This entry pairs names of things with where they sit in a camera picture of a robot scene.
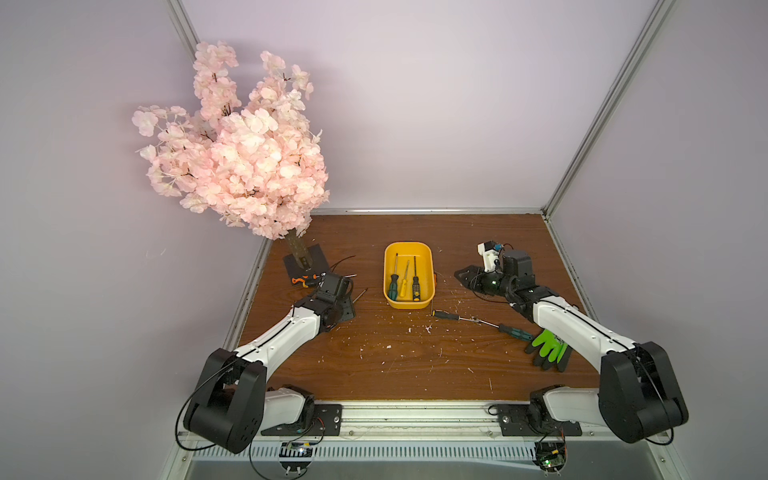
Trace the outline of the orange handled screwdriver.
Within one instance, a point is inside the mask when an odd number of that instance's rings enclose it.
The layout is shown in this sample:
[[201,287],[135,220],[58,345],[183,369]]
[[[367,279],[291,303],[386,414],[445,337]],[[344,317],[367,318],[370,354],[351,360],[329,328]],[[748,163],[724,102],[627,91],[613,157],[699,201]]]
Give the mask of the orange handled screwdriver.
[[355,303],[357,303],[365,295],[365,293],[368,290],[369,290],[368,287],[364,288],[356,297],[354,297],[354,299],[352,300],[352,304],[354,305]]

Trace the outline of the black yellow dotted screwdriver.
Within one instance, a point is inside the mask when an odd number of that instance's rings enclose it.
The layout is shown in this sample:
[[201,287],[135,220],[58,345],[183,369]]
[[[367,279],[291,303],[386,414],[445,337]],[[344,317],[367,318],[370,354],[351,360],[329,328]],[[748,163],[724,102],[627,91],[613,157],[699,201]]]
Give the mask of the black yellow dotted screwdriver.
[[413,257],[414,273],[412,277],[412,300],[414,302],[419,302],[421,300],[421,286],[420,286],[417,266],[418,266],[417,257],[414,256]]

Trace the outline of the green black handled screwdriver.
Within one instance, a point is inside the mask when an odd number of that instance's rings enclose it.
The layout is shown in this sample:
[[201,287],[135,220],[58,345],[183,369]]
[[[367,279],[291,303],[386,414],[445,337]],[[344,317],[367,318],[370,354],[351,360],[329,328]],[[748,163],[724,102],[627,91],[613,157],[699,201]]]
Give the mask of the green black handled screwdriver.
[[392,300],[392,301],[396,301],[398,296],[398,281],[399,281],[398,262],[399,262],[399,254],[396,253],[393,261],[393,271],[390,275],[390,281],[387,289],[387,297],[389,300]]

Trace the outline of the yellow handled flathead screwdriver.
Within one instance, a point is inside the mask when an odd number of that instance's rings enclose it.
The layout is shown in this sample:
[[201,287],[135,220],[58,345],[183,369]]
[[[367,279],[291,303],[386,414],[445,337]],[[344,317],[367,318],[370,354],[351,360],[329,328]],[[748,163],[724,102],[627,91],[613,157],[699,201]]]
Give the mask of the yellow handled flathead screwdriver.
[[403,273],[403,276],[402,276],[402,279],[401,279],[401,283],[400,283],[400,287],[399,287],[399,295],[398,295],[398,299],[400,301],[405,301],[406,297],[407,297],[407,292],[408,292],[408,275],[409,275],[409,270],[410,270],[410,263],[411,263],[410,260],[406,261],[406,267],[405,267],[405,270],[404,270],[404,273]]

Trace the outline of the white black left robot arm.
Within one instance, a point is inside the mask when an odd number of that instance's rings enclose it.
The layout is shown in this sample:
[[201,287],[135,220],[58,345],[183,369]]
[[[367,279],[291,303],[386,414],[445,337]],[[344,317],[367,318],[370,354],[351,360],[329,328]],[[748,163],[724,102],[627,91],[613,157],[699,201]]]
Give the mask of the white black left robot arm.
[[304,344],[355,317],[353,280],[321,276],[315,290],[257,339],[211,353],[177,422],[231,453],[264,432],[306,434],[314,427],[314,396],[298,387],[268,387],[271,376]]

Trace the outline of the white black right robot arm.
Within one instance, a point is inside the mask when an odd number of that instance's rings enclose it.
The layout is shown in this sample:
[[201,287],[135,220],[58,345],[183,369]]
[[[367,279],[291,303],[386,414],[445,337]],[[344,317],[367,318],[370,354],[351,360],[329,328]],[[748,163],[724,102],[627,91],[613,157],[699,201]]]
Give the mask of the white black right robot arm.
[[667,352],[639,343],[580,312],[554,290],[539,284],[530,256],[497,245],[479,247],[483,263],[455,272],[477,295],[498,296],[540,327],[527,345],[535,366],[564,371],[578,353],[598,373],[595,388],[552,386],[530,396],[532,430],[545,433],[565,422],[607,427],[626,443],[652,440],[688,422],[689,411]]

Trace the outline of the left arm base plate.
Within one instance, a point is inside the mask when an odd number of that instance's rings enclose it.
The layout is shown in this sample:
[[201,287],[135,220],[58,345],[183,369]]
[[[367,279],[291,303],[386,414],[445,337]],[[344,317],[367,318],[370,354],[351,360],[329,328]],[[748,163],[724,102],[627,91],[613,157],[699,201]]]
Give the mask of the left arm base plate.
[[291,424],[276,425],[263,429],[264,437],[302,437],[340,435],[343,406],[341,404],[320,403],[305,407],[299,419]]

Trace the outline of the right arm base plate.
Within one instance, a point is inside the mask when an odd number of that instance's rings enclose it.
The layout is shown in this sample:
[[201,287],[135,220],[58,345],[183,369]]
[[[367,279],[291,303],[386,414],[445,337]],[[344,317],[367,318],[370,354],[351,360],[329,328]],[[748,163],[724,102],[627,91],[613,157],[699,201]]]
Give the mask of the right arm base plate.
[[559,436],[579,437],[583,435],[579,423],[554,420],[541,406],[534,404],[492,404],[486,412],[493,416],[504,437]]

